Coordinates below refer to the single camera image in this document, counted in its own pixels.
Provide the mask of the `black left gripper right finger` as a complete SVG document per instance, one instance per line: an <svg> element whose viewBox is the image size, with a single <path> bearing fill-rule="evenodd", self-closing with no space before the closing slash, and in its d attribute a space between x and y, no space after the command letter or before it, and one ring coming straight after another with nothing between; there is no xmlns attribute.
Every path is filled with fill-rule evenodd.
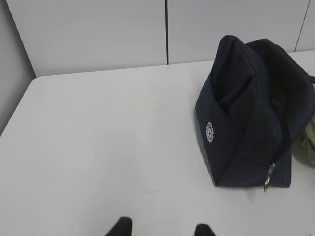
<svg viewBox="0 0 315 236"><path fill-rule="evenodd" d="M207 224L198 224L195 227L194 236L216 236Z"/></svg>

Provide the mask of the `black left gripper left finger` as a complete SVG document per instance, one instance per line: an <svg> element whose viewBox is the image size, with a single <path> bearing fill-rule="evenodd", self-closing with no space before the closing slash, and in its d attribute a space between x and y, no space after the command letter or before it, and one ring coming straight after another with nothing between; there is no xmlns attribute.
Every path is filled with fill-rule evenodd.
<svg viewBox="0 0 315 236"><path fill-rule="evenodd" d="M107 232L105 236L131 236L132 235L132 219L122 216L115 225Z"/></svg>

